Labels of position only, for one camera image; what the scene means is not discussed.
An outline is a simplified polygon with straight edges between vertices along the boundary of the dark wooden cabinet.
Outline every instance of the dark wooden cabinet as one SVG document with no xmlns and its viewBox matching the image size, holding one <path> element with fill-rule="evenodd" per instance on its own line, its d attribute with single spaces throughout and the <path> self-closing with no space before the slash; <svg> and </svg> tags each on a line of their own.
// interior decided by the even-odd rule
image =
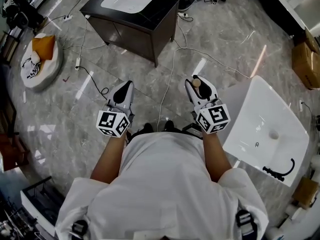
<svg viewBox="0 0 320 240">
<path fill-rule="evenodd" d="M 169 40 L 175 38 L 178 3 L 171 8 L 154 30 L 134 24 L 119 23 L 113 20 L 89 15 L 89 23 L 104 42 L 122 47 L 134 54 L 144 57 L 158 66 L 158 56 Z"/>
</svg>

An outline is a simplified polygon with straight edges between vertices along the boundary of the orange pillow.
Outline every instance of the orange pillow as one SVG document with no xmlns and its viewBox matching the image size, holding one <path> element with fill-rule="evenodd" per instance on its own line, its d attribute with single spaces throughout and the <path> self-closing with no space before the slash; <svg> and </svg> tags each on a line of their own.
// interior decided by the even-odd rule
<svg viewBox="0 0 320 240">
<path fill-rule="evenodd" d="M 32 50 L 39 55 L 41 61 L 52 60 L 52 57 L 54 55 L 54 46 L 54 35 L 32 39 Z"/>
</svg>

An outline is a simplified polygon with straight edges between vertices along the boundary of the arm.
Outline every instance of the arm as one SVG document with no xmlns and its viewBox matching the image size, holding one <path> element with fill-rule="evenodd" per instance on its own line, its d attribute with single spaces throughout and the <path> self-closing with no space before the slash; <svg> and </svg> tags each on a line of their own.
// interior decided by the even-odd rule
<svg viewBox="0 0 320 240">
<path fill-rule="evenodd" d="M 125 132 L 120 138 L 110 138 L 100 159 L 93 169 L 90 179 L 110 184 L 118 177 L 125 140 Z"/>
<path fill-rule="evenodd" d="M 210 174 L 211 180 L 218 182 L 220 177 L 232 167 L 220 144 L 218 135 L 216 133 L 206 134 L 203 131 L 202 135 L 206 169 Z"/>
</svg>

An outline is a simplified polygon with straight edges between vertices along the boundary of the cardboard box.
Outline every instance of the cardboard box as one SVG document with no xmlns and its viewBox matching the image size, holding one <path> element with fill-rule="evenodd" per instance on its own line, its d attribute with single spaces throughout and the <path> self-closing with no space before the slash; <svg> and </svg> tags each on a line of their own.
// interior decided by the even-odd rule
<svg viewBox="0 0 320 240">
<path fill-rule="evenodd" d="M 292 69 L 308 89 L 320 88 L 320 56 L 305 42 L 292 49 Z"/>
<path fill-rule="evenodd" d="M 306 45 L 310 48 L 312 52 L 320 55 L 320 47 L 316 39 L 312 36 L 308 29 L 305 29 L 301 35 L 295 36 L 293 38 L 293 42 L 295 46 L 298 46 L 302 43 L 306 43 Z"/>
<path fill-rule="evenodd" d="M 312 203 L 313 197 L 318 191 L 318 183 L 302 177 L 298 187 L 295 189 L 292 197 L 299 202 L 299 205 L 304 209 L 308 209 Z"/>
</svg>

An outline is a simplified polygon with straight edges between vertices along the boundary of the cabinet door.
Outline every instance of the cabinet door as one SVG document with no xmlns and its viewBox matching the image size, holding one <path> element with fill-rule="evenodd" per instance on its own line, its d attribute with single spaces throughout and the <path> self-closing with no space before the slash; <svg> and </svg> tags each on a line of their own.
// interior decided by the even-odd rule
<svg viewBox="0 0 320 240">
<path fill-rule="evenodd" d="M 88 22 L 99 34 L 103 41 L 122 43 L 121 37 L 119 36 L 118 31 L 112 21 L 91 16 L 88 18 Z"/>
<path fill-rule="evenodd" d="M 138 55 L 154 59 L 151 36 L 145 32 L 119 23 L 113 23 L 121 36 L 123 44 Z"/>
</svg>

